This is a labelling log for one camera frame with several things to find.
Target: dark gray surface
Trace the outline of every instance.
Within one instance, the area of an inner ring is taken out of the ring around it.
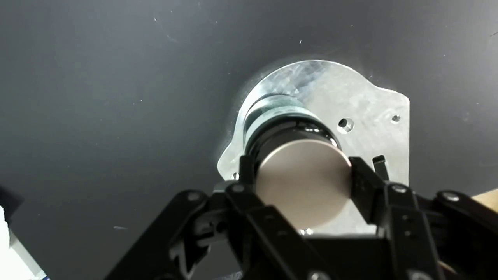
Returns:
[[[417,191],[498,186],[495,0],[3,0],[15,231],[53,278],[101,278],[173,192],[211,189],[244,82],[308,54],[411,97]]]

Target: aluminum plate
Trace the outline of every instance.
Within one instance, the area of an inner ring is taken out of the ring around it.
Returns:
[[[370,166],[386,157],[390,180],[408,183],[409,99],[367,80],[353,68],[331,60],[299,60],[264,76],[239,105],[232,139],[218,160],[225,178],[238,172],[244,153],[243,122],[255,101],[286,93],[316,113],[336,135],[344,153],[359,155]]]

